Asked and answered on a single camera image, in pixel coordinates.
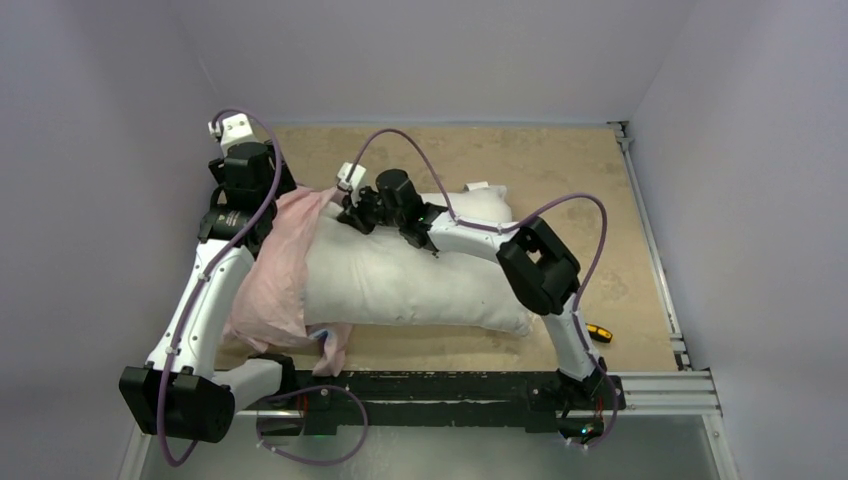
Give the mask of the pink pillow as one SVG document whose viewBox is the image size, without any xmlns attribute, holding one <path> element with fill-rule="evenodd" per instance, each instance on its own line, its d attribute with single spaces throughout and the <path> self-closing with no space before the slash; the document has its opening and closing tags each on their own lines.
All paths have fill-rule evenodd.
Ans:
<svg viewBox="0 0 848 480">
<path fill-rule="evenodd" d="M 345 363 L 352 328 L 305 320 L 307 254 L 321 212 L 333 190 L 298 187 L 277 201 L 272 230 L 233 302 L 218 346 L 215 366 L 232 369 L 251 354 L 317 346 L 320 358 L 312 373 L 337 376 Z"/>
</svg>

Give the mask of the black base bar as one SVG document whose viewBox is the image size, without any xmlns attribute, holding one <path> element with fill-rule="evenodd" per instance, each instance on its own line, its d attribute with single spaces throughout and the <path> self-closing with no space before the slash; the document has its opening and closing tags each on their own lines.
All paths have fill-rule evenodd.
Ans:
<svg viewBox="0 0 848 480">
<path fill-rule="evenodd" d="M 588 441 L 614 415 L 567 410 L 554 397 L 557 372 L 344 372 L 319 378 L 297 370 L 285 381 L 291 399 L 250 405 L 259 417 L 293 420 L 306 435 L 333 435 L 342 426 L 520 428 Z"/>
</svg>

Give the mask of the yellow black screwdriver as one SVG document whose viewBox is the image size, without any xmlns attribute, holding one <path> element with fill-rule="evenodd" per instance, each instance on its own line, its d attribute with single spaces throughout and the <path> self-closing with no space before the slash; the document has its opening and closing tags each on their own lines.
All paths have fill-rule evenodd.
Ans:
<svg viewBox="0 0 848 480">
<path fill-rule="evenodd" d="M 593 341 L 609 344 L 614 338 L 612 332 L 604 327 L 595 324 L 587 324 L 586 328 Z"/>
</svg>

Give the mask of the white pillow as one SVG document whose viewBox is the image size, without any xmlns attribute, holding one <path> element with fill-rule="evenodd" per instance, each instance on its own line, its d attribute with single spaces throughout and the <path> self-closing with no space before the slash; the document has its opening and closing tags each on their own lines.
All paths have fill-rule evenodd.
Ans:
<svg viewBox="0 0 848 480">
<path fill-rule="evenodd" d="M 304 321 L 381 326 L 470 326 L 525 336 L 532 314 L 500 266 L 462 253 L 432 254 L 397 230 L 363 235 L 321 211 L 306 264 Z"/>
</svg>

